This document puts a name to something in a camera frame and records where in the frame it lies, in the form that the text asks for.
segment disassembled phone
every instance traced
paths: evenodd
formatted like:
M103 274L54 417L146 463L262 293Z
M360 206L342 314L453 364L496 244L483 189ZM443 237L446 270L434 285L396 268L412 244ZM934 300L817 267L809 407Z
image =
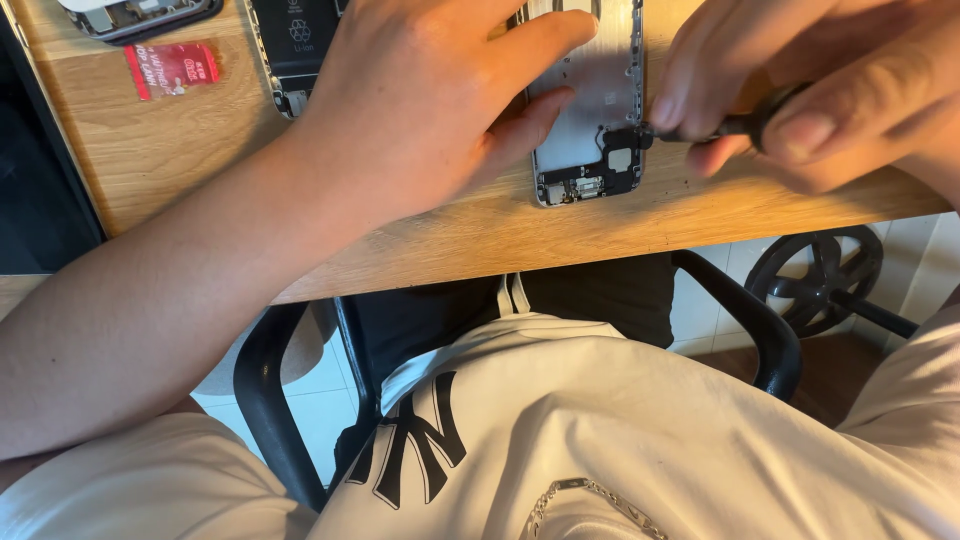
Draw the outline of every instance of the disassembled phone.
M528 88L529 99L559 86L577 97L533 154L537 200L560 207L629 193L653 142L643 117L642 0L529 0L523 24L548 12L583 10L600 21L597 36L550 67Z
M244 0L276 109L306 107L347 0Z
M59 0L84 34L110 45L130 45L209 18L224 0Z

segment hand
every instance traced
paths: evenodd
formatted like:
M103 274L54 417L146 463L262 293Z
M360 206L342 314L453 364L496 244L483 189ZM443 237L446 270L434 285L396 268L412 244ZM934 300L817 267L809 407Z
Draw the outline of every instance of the hand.
M819 81L773 119L769 156L757 159L794 189L820 192L944 132L960 109L958 53L950 0L707 0L674 41L651 121L699 138L760 67L777 86ZM725 137L688 161L709 175L748 148Z
M552 12L488 41L522 3L351 0L309 107L288 132L310 160L310 181L343 178L330 189L376 227L435 208L532 152L572 88L490 126L540 73L590 40L597 22Z

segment wooden desk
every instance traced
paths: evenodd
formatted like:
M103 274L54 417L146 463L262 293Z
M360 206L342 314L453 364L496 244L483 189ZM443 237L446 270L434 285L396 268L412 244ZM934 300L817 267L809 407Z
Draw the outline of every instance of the wooden desk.
M221 65L221 82L154 102L138 101L122 52L82 36L55 0L14 3L110 234L157 214L289 125L270 102L237 0L228 0L216 18L155 41L208 43ZM657 80L672 37L699 3L647 2L650 81ZM277 301L949 210L929 189L893 170L808 198L758 177L745 164L716 179L693 178L684 170L683 156L682 146L656 145L647 153L646 173L634 193L564 209L537 206L530 165L518 163L493 184L456 202L370 234L294 283Z

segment ny logo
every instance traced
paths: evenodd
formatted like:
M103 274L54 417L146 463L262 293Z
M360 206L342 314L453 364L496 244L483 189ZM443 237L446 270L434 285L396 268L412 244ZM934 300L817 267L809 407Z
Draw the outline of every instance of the ny logo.
M440 461L437 460L434 449L440 452L450 468L459 465L467 456L467 449L464 448L457 426L453 422L453 411L450 410L450 388L453 386L455 375L456 372L451 371L438 375L433 380L434 412L439 430L414 414L413 394L408 394L400 400L398 413L394 418L384 418L377 427L376 435L379 435L381 430L389 430L390 433L383 469L373 487L373 493L394 509L400 508L400 473L407 441L413 444L414 451L417 453L427 503L433 501L446 484L446 473ZM373 465L375 438L377 437L371 437L363 452L357 457L347 482L367 483Z

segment silver chain bracelet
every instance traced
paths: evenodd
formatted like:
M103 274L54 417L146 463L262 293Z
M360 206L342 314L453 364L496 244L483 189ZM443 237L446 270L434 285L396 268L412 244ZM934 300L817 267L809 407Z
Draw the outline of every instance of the silver chain bracelet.
M520 538L524 540L535 540L540 537L540 528L543 525L543 514L546 512L546 507L550 504L550 501L553 501L553 498L557 495L557 492L566 491L568 489L587 489L601 495L608 503L612 504L614 508L620 510L620 513L627 516L630 521L637 524L647 536L651 538L656 538L657 540L669 540L670 537L660 530L659 527L654 525L653 520L650 519L650 516L641 512L634 504L630 503L623 497L613 493L613 491L603 487L597 482L591 479L566 479L566 480L556 480L550 484L550 489L546 493L540 496L540 499L537 500L537 505L534 506L532 512L530 512L530 517L527 519L527 528L524 534Z

